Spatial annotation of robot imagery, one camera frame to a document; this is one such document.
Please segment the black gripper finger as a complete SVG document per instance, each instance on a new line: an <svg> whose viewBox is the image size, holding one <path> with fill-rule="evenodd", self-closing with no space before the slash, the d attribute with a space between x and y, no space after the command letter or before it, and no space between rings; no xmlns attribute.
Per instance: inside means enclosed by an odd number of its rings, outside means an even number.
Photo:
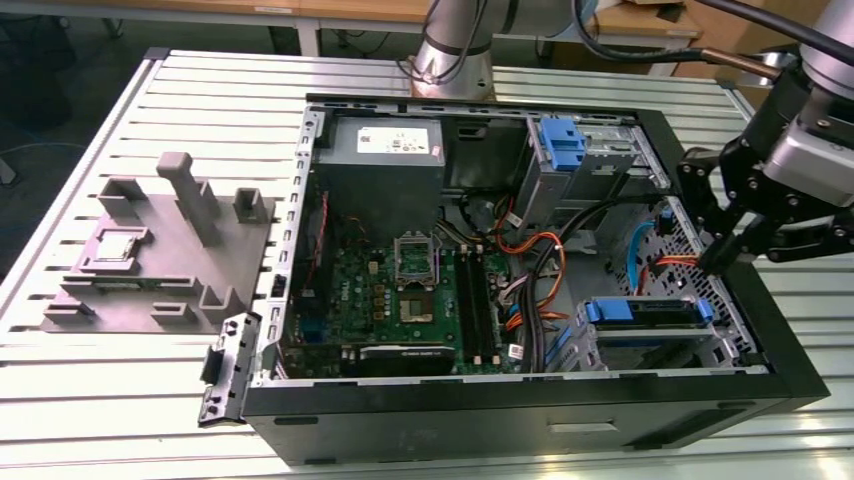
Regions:
<svg viewBox="0 0 854 480"><path fill-rule="evenodd" d="M785 228L778 221L757 217L721 244L717 274L723 274L734 263L750 263L758 256L786 263L851 252L851 212L838 213L822 224L797 228Z"/></svg>
<svg viewBox="0 0 854 480"><path fill-rule="evenodd" d="M719 206L710 183L718 166L719 153L703 148L689 149L678 163L683 206L695 226L711 237L698 261L706 273L725 273L741 253L733 235L741 210Z"/></svg>

